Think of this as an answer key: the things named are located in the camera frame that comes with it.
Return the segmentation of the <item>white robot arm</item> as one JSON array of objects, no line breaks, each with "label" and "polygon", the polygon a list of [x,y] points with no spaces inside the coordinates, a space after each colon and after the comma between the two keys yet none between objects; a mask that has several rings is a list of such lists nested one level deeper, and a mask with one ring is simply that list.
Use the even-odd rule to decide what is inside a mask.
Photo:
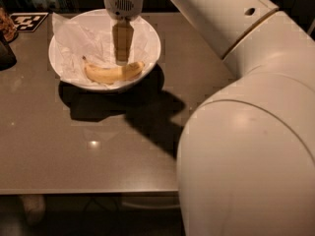
[{"label": "white robot arm", "polygon": [[315,236],[315,43],[269,0],[170,0],[236,82],[178,144],[186,236]]}]

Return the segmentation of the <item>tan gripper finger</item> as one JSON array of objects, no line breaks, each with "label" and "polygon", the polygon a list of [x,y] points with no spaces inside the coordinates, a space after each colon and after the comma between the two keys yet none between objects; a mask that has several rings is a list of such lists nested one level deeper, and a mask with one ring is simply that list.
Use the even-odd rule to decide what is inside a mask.
[{"label": "tan gripper finger", "polygon": [[126,61],[126,36],[125,36],[125,24],[123,21],[118,21],[112,27],[112,36],[114,43],[114,53],[117,62]]},{"label": "tan gripper finger", "polygon": [[133,34],[134,28],[132,27],[130,21],[126,21],[126,62],[129,60]]}]

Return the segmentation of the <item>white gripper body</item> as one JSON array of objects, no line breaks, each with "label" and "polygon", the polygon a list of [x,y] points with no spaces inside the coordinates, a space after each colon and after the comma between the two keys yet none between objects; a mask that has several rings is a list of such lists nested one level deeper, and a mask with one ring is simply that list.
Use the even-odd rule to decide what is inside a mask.
[{"label": "white gripper body", "polygon": [[109,16],[114,20],[134,20],[142,12],[144,0],[104,0]]}]

